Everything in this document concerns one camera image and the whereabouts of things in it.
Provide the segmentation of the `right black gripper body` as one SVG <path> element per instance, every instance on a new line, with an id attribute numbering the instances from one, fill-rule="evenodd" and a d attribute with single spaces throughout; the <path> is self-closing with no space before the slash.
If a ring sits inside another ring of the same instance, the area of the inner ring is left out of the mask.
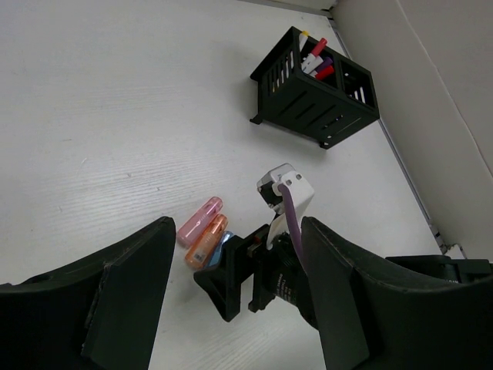
<path id="1" fill-rule="evenodd" d="M 253 313 L 264 310 L 275 298 L 297 308 L 311 327 L 318 326 L 307 275 L 301 266 L 288 233 L 273 239 L 267 248 L 268 225 L 253 233 L 253 243 L 246 255 L 253 262 L 253 293 L 248 309 Z"/>

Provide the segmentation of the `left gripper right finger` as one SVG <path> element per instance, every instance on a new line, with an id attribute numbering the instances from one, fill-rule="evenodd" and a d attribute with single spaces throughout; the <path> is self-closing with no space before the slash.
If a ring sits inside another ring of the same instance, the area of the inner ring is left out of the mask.
<path id="1" fill-rule="evenodd" d="M 411 271 L 313 217 L 301 235 L 327 368 L 492 367 L 492 275 L 458 284 Z"/>

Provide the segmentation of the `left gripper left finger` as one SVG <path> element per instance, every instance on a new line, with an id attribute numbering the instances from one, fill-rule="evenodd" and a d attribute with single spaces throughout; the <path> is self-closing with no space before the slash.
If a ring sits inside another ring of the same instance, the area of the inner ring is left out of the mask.
<path id="1" fill-rule="evenodd" d="M 171 217 L 1 286 L 3 369 L 149 367 L 176 243 Z"/>

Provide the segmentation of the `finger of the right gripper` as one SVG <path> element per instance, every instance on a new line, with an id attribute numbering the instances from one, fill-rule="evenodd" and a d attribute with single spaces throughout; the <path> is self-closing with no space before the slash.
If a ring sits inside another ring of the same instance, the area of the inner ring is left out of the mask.
<path id="1" fill-rule="evenodd" d="M 253 235 L 230 238 L 217 264 L 193 274 L 224 321 L 232 321 L 240 313 L 241 285 L 254 272 L 253 258 L 248 255 L 253 242 Z"/>

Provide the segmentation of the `red capped marker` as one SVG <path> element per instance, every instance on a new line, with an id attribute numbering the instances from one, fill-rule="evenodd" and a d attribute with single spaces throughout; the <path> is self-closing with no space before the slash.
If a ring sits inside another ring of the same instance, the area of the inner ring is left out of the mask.
<path id="1" fill-rule="evenodd" d="M 328 76 L 331 76 L 334 74 L 334 67 L 332 65 L 326 67 L 325 69 L 323 70 L 320 70 L 316 75 L 315 75 L 315 79 L 317 80 L 324 80 L 326 79 Z"/>

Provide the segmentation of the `blue capped marker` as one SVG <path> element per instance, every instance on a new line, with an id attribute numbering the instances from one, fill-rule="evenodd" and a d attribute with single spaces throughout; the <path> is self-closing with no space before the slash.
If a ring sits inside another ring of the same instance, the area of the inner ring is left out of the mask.
<path id="1" fill-rule="evenodd" d="M 318 55 L 309 53 L 301 64 L 301 71 L 306 74 L 311 74 L 318 66 L 323 63 L 324 59 Z"/>

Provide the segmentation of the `purple capped marker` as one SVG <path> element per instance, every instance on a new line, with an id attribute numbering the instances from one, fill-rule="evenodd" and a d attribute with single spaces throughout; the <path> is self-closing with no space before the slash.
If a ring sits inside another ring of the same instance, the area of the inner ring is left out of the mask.
<path id="1" fill-rule="evenodd" d="M 333 64 L 333 60 L 330 57 L 324 58 L 323 62 L 317 67 L 317 71 L 321 72 L 327 67 L 331 66 Z"/>

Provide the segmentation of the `long red marker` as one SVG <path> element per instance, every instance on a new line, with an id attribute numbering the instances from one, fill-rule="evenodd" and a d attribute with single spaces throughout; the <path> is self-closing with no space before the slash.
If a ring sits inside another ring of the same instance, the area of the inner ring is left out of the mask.
<path id="1" fill-rule="evenodd" d="M 321 38 L 318 41 L 318 43 L 314 46 L 308 57 L 311 60 L 315 60 L 320 55 L 320 53 L 324 50 L 326 45 L 327 45 L 327 40 L 325 38 Z"/>

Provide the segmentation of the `yellow capped marker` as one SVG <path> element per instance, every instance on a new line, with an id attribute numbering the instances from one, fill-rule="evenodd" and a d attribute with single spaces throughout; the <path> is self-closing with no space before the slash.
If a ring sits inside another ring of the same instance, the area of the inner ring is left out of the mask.
<path id="1" fill-rule="evenodd" d="M 299 51 L 300 52 L 302 52 L 304 46 L 306 45 L 309 35 L 310 34 L 307 31 L 302 31 L 299 34 Z"/>

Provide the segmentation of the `blue highlighter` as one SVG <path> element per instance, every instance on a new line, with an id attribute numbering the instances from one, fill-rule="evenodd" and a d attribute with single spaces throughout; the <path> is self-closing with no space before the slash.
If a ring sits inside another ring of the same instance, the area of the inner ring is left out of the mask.
<path id="1" fill-rule="evenodd" d="M 222 252 L 223 252 L 224 245 L 233 236 L 234 236 L 234 233 L 232 233 L 228 230 L 226 230 L 223 233 L 222 237 L 220 238 L 218 245 L 215 247 L 213 253 L 211 254 L 205 268 L 215 266 L 220 262 L 220 258 L 221 258 Z"/>

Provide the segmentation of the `orange highlighter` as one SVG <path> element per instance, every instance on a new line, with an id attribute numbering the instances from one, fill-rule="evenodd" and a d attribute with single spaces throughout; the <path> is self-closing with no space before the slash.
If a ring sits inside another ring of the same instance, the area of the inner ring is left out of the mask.
<path id="1" fill-rule="evenodd" d="M 218 214 L 212 219 L 185 256 L 185 262 L 189 267 L 199 270 L 206 266 L 220 242 L 227 224 L 228 218 L 224 214 Z"/>

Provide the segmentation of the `pink highlighter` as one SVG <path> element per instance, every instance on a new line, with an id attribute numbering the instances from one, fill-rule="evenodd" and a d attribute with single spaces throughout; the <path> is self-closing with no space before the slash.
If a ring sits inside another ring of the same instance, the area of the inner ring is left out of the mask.
<path id="1" fill-rule="evenodd" d="M 191 247 L 222 207 L 221 198 L 211 197 L 208 199 L 177 231 L 176 239 L 179 245 L 186 249 Z"/>

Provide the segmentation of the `black slatted pen holder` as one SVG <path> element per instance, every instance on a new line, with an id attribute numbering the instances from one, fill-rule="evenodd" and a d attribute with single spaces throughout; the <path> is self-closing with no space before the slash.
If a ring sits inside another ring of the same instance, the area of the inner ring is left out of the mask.
<path id="1" fill-rule="evenodd" d="M 320 57 L 332 58 L 334 74 L 320 81 L 317 69 L 303 73 L 301 64 L 319 40 L 309 36 L 300 52 L 300 33 L 290 27 L 251 73 L 258 86 L 258 112 L 251 121 L 272 123 L 328 150 L 379 120 L 373 79 L 328 45 Z"/>

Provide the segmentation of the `aluminium rail right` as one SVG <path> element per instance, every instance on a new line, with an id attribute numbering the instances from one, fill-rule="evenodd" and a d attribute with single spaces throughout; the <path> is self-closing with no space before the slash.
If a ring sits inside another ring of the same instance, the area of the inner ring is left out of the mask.
<path id="1" fill-rule="evenodd" d="M 352 60 L 371 71 L 381 127 L 443 252 L 470 258 L 469 180 L 461 161 L 468 132 L 438 71 L 397 1 L 340 1 L 334 31 Z"/>

